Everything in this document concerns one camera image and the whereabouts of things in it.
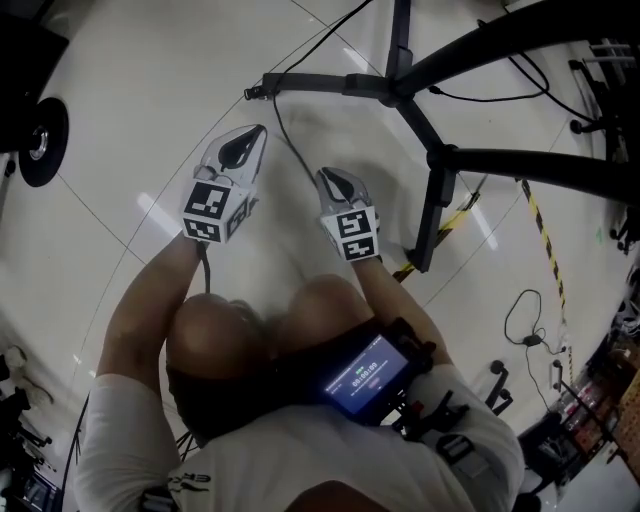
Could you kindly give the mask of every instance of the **screen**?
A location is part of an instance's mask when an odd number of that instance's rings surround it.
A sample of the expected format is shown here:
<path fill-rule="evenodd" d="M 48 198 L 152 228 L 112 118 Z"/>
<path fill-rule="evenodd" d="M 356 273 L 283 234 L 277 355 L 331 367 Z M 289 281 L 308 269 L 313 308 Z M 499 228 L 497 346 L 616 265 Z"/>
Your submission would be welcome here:
<path fill-rule="evenodd" d="M 325 388 L 325 392 L 347 411 L 356 414 L 407 364 L 391 343 L 378 336 Z"/>

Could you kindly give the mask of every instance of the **knee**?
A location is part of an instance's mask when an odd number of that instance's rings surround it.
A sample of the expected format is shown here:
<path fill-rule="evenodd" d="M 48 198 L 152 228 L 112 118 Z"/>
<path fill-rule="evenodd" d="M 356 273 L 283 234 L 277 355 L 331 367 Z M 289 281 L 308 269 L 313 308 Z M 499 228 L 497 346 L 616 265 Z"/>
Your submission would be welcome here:
<path fill-rule="evenodd" d="M 307 282 L 294 296 L 278 336 L 281 354 L 329 341 L 373 318 L 353 285 L 335 275 Z"/>
<path fill-rule="evenodd" d="M 227 301 L 211 294 L 195 295 L 173 319 L 167 362 L 194 376 L 234 377 L 263 360 L 259 338 L 256 328 Z"/>
<path fill-rule="evenodd" d="M 340 308 L 347 303 L 361 303 L 355 287 L 335 274 L 325 274 L 308 281 L 293 298 L 292 305 L 301 308 Z"/>

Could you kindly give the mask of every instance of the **tripod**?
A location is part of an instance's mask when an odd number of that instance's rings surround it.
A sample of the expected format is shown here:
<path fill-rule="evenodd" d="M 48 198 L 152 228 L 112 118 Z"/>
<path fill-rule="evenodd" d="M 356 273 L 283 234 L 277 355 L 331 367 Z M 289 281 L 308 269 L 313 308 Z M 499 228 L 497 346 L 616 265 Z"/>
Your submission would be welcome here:
<path fill-rule="evenodd" d="M 416 246 L 407 251 L 409 261 L 426 272 L 442 210 L 451 203 L 456 174 L 462 170 L 539 181 L 640 205 L 637 178 L 631 175 L 628 163 L 536 151 L 460 149 L 440 139 L 413 99 L 417 92 L 443 80 L 517 52 L 600 37 L 632 40 L 635 27 L 631 5 L 624 0 L 612 0 L 606 7 L 597 0 L 543 0 L 487 23 L 413 64 L 409 49 L 411 0 L 394 0 L 384 77 L 266 73 L 262 85 L 245 90 L 245 98 L 268 99 L 281 91 L 316 91 L 375 99 L 395 108 L 427 150 L 431 169 Z"/>

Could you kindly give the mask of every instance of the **caution tape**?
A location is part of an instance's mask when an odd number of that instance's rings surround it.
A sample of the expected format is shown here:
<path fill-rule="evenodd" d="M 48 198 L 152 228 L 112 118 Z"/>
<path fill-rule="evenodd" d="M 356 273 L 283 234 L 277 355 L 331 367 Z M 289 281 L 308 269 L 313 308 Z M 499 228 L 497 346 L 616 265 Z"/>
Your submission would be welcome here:
<path fill-rule="evenodd" d="M 553 246 L 551 245 L 551 239 L 549 238 L 549 233 L 544 227 L 544 222 L 542 221 L 542 215 L 540 213 L 540 208 L 538 208 L 538 203 L 536 203 L 535 198 L 533 197 L 533 192 L 531 192 L 531 187 L 529 186 L 529 182 L 527 180 L 522 180 L 522 190 L 524 191 L 524 195 L 527 198 L 527 202 L 529 203 L 529 208 L 533 213 L 533 216 L 536 220 L 536 226 L 538 226 L 538 231 L 540 232 L 540 236 L 542 237 L 542 242 L 547 251 L 547 257 L 549 259 L 549 263 L 551 264 L 551 271 L 553 272 L 553 277 L 556 280 L 556 285 L 558 287 L 558 295 L 560 295 L 560 308 L 562 309 L 562 322 L 566 325 L 565 320 L 565 304 L 567 302 L 564 292 L 564 283 L 562 282 L 562 277 L 560 276 L 560 269 L 558 267 L 558 260 L 553 254 Z M 565 337 L 565 343 L 567 344 L 567 357 L 569 359 L 569 378 L 570 383 L 573 384 L 573 348 L 571 347 L 571 343 L 569 342 L 568 337 Z"/>
<path fill-rule="evenodd" d="M 471 211 L 471 208 L 473 208 L 473 205 L 475 205 L 480 199 L 480 189 L 482 188 L 482 185 L 484 184 L 486 179 L 487 176 L 485 175 L 476 188 L 475 192 L 471 194 L 471 196 L 460 206 L 458 206 L 455 213 L 445 221 L 442 227 L 440 227 L 440 229 L 438 230 L 435 247 L 438 247 L 442 242 L 444 242 L 445 238 L 447 238 L 454 229 L 456 229 L 464 222 L 464 219 L 466 219 L 469 215 L 469 212 Z M 401 283 L 407 277 L 409 277 L 415 269 L 416 267 L 414 267 L 412 263 L 407 263 L 400 270 L 394 272 L 393 277 L 396 281 Z"/>

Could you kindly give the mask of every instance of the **black cable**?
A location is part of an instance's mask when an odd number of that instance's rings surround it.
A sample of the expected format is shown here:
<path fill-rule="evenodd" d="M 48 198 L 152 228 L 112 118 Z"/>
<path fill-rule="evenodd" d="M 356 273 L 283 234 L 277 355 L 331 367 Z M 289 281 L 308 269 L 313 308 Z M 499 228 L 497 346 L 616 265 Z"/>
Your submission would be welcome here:
<path fill-rule="evenodd" d="M 62 477 L 62 485 L 60 486 L 60 493 L 56 494 L 55 502 L 59 503 L 59 506 L 54 506 L 53 510 L 62 510 L 62 505 L 64 504 L 64 491 L 67 487 L 67 478 L 69 477 L 69 468 L 71 467 L 71 458 L 73 457 L 73 452 L 75 448 L 75 444 L 79 443 L 78 434 L 80 432 L 80 425 L 82 425 L 82 420 L 84 418 L 84 414 L 87 411 L 87 405 L 89 404 L 89 396 L 87 395 L 87 399 L 84 401 L 84 405 L 82 406 L 82 412 L 80 413 L 80 417 L 78 418 L 78 423 L 76 424 L 76 429 L 73 433 L 73 438 L 71 440 L 71 448 L 69 448 L 69 455 L 67 456 L 67 463 L 64 467 L 64 476 Z"/>
<path fill-rule="evenodd" d="M 533 327 L 531 328 L 531 334 L 535 334 L 536 333 L 536 326 L 538 325 L 538 322 L 540 321 L 540 316 L 542 315 L 542 295 L 540 295 L 540 292 L 538 290 L 533 290 L 531 288 L 527 288 L 526 290 L 523 290 L 520 293 L 520 295 L 518 295 L 518 298 L 513 303 L 513 306 L 511 306 L 511 309 L 507 313 L 507 316 L 504 317 L 504 337 L 507 338 L 509 343 L 511 343 L 513 345 L 524 345 L 524 342 L 518 343 L 516 341 L 513 341 L 509 337 L 509 335 L 507 334 L 507 322 L 509 321 L 509 317 L 511 316 L 511 313 L 513 313 L 513 310 L 516 308 L 516 306 L 520 302 L 520 299 L 523 297 L 523 295 L 525 293 L 535 293 L 538 296 L 538 318 L 536 318 L 536 321 L 533 323 Z"/>
<path fill-rule="evenodd" d="M 318 47 L 322 43 L 324 43 L 327 39 L 329 39 L 329 37 L 331 37 L 331 35 L 336 30 L 338 30 L 342 25 L 344 25 L 347 21 L 349 21 L 353 16 L 358 14 L 362 9 L 364 9 L 372 1 L 373 0 L 365 0 L 358 7 L 356 7 L 353 11 L 351 11 L 346 16 L 344 16 L 338 23 L 336 23 L 329 30 L 329 32 L 327 32 L 320 39 L 320 41 L 318 41 L 316 44 L 313 45 L 313 47 L 307 53 L 305 53 L 301 58 L 299 58 L 296 62 L 294 62 L 293 64 L 291 64 L 291 66 L 289 66 L 287 69 L 284 70 L 282 75 L 280 75 L 280 77 L 278 78 L 278 80 L 276 82 L 276 85 L 275 85 L 275 87 L 273 88 L 273 91 L 272 91 L 272 94 L 273 94 L 273 109 L 276 112 L 276 117 L 278 118 L 278 124 L 280 125 L 280 130 L 282 131 L 282 135 L 284 136 L 285 140 L 287 141 L 287 145 L 289 146 L 289 149 L 291 149 L 293 154 L 296 156 L 296 158 L 300 162 L 300 165 L 302 165 L 304 171 L 307 173 L 307 176 L 309 177 L 309 179 L 311 180 L 311 183 L 313 183 L 314 186 L 315 186 L 316 182 L 313 179 L 313 173 L 311 172 L 311 169 L 307 165 L 307 162 L 305 162 L 304 158 L 302 158 L 302 155 L 300 154 L 300 152 L 293 145 L 293 142 L 291 142 L 291 139 L 289 138 L 289 135 L 287 134 L 287 131 L 284 128 L 284 123 L 282 122 L 282 117 L 280 116 L 280 111 L 278 110 L 278 103 L 276 102 L 276 96 L 278 95 L 278 92 L 279 92 L 278 87 L 280 86 L 280 83 L 282 82 L 282 79 L 284 78 L 284 75 L 286 75 L 289 71 L 291 71 L 293 68 L 295 68 L 298 64 L 303 62 L 309 55 L 311 55 L 314 51 L 316 51 L 318 49 Z"/>
<path fill-rule="evenodd" d="M 482 26 L 486 25 L 486 22 L 479 20 L 478 21 L 478 25 L 480 27 L 482 27 Z M 520 73 L 522 73 L 533 85 L 535 85 L 538 89 L 540 89 L 540 92 L 532 93 L 532 94 L 525 94 L 525 95 L 522 95 L 522 96 L 508 96 L 508 97 L 504 97 L 504 98 L 486 98 L 486 99 L 484 99 L 484 98 L 467 98 L 467 97 L 464 97 L 464 96 L 455 96 L 453 94 L 448 94 L 448 93 L 442 91 L 442 89 L 440 89 L 439 87 L 436 87 L 436 86 L 429 87 L 429 92 L 431 92 L 433 94 L 437 94 L 437 95 L 446 96 L 448 98 L 453 98 L 453 99 L 456 99 L 456 100 L 472 101 L 472 102 L 475 102 L 475 103 L 498 103 L 498 102 L 503 102 L 503 101 L 516 101 L 516 100 L 537 98 L 539 96 L 545 95 L 545 96 L 548 96 L 549 99 L 551 101 L 553 101 L 556 105 L 558 105 L 559 107 L 563 108 L 564 110 L 566 110 L 570 114 L 582 119 L 583 121 L 586 121 L 588 123 L 595 123 L 596 122 L 595 119 L 592 119 L 591 117 L 585 116 L 584 114 L 581 114 L 577 110 L 572 109 L 571 107 L 569 107 L 565 103 L 562 103 L 553 94 L 551 94 L 551 92 L 550 92 L 551 84 L 549 82 L 549 79 L 547 78 L 547 75 L 544 74 L 544 72 L 540 69 L 540 67 L 526 53 L 518 52 L 518 54 L 524 60 L 526 60 L 533 69 L 536 70 L 536 72 L 542 78 L 542 80 L 544 82 L 544 85 L 540 85 L 538 82 L 536 82 L 533 79 L 533 77 L 529 73 L 527 73 L 522 68 L 522 66 L 520 66 L 520 64 L 518 64 L 515 61 L 515 59 L 513 57 L 507 57 L 509 59 L 509 62 L 511 62 L 511 64 L 513 64 L 518 69 L 518 71 L 520 71 Z"/>
<path fill-rule="evenodd" d="M 542 398 L 542 401 L 544 402 L 544 406 L 547 408 L 547 412 L 551 412 L 551 409 L 549 409 L 549 406 L 547 405 L 547 401 L 544 399 L 544 396 L 542 395 L 542 392 L 540 391 L 540 386 L 538 386 L 538 381 L 536 380 L 536 378 L 533 376 L 533 373 L 531 373 L 531 365 L 529 364 L 529 348 L 527 347 L 524 350 L 524 357 L 527 360 L 527 370 L 529 371 L 529 377 L 531 377 L 531 380 L 533 381 L 533 383 L 536 386 L 536 391 L 538 392 L 538 394 L 540 395 L 540 398 Z"/>
<path fill-rule="evenodd" d="M 187 458 L 187 453 L 189 453 L 189 448 L 191 448 L 191 443 L 193 443 L 193 436 L 190 435 L 189 437 L 189 442 L 187 443 L 187 448 L 185 449 L 184 453 L 182 454 L 182 462 L 184 462 Z"/>
<path fill-rule="evenodd" d="M 538 381 L 535 379 L 535 377 L 533 376 L 533 373 L 531 372 L 531 363 L 529 362 L 529 349 L 531 348 L 531 346 L 527 345 L 524 341 L 521 341 L 520 343 L 518 343 L 517 341 L 513 341 L 507 334 L 507 323 L 509 321 L 509 317 L 511 316 L 511 313 L 513 313 L 513 310 L 516 308 L 516 306 L 520 302 L 520 299 L 522 299 L 522 297 L 526 293 L 533 293 L 538 297 L 538 316 L 536 318 L 536 321 L 533 323 L 533 327 L 531 328 L 531 334 L 537 336 L 538 332 L 544 331 L 544 336 L 542 338 L 546 337 L 547 335 L 546 329 L 544 327 L 537 328 L 538 322 L 540 321 L 540 317 L 542 315 L 542 295 L 538 290 L 534 290 L 532 288 L 527 288 L 526 290 L 523 290 L 522 292 L 520 292 L 520 295 L 518 295 L 518 298 L 513 303 L 513 306 L 511 306 L 511 309 L 507 313 L 507 316 L 504 318 L 504 337 L 507 338 L 509 343 L 513 345 L 521 345 L 525 347 L 524 355 L 525 355 L 525 359 L 527 360 L 527 371 L 529 372 L 529 377 L 531 377 L 531 380 L 533 381 L 533 384 L 536 387 L 536 391 L 538 392 L 538 395 L 540 395 L 540 398 L 542 398 L 542 401 L 544 402 L 544 406 L 546 407 L 547 411 L 551 412 L 551 409 L 549 409 L 549 405 L 547 404 L 547 401 L 544 399 L 544 395 L 540 391 L 540 386 L 538 386 Z M 549 344 L 546 341 L 544 341 L 542 338 L 540 338 L 540 343 L 542 343 L 546 347 L 547 352 L 549 352 L 549 354 L 555 356 L 564 352 L 564 350 L 560 350 L 559 352 L 553 352 Z"/>
<path fill-rule="evenodd" d="M 549 83 L 549 79 L 547 78 L 547 76 L 542 72 L 542 70 L 538 67 L 538 65 L 535 62 L 533 62 L 533 60 L 528 55 L 526 55 L 523 52 L 518 52 L 518 53 L 540 75 L 540 78 L 542 78 L 542 80 L 544 82 L 544 86 L 541 86 L 538 82 L 536 82 L 531 77 L 531 75 L 529 75 L 529 73 L 527 73 L 524 70 L 524 68 L 522 68 L 522 66 L 520 66 L 520 64 L 518 64 L 515 61 L 515 59 L 513 57 L 507 57 L 507 58 L 509 59 L 509 61 L 511 61 L 511 63 L 516 68 L 518 68 L 518 70 L 523 75 L 525 75 L 529 80 L 531 80 L 531 82 L 533 82 L 540 89 L 540 91 L 534 92 L 534 93 L 531 93 L 531 94 L 524 94 L 524 95 L 521 95 L 521 96 L 507 96 L 507 97 L 504 97 L 504 98 L 467 98 L 467 97 L 464 97 L 464 96 L 456 96 L 454 94 L 446 93 L 442 89 L 440 89 L 439 87 L 436 87 L 435 85 L 432 85 L 431 87 L 429 87 L 429 92 L 432 93 L 432 94 L 446 96 L 447 98 L 453 98 L 454 100 L 472 101 L 474 103 L 499 103 L 499 102 L 502 102 L 502 101 L 526 100 L 526 99 L 531 99 L 531 98 L 538 98 L 538 97 L 546 94 L 549 91 L 549 89 L 551 88 L 551 84 Z"/>
<path fill-rule="evenodd" d="M 207 259 L 207 245 L 204 242 L 197 242 L 196 251 L 204 267 L 204 288 L 207 293 L 211 293 L 211 267 Z"/>
<path fill-rule="evenodd" d="M 544 327 L 538 327 L 533 334 L 538 334 L 540 331 L 544 331 L 544 334 L 540 336 L 540 339 L 543 340 L 547 337 L 547 330 Z"/>

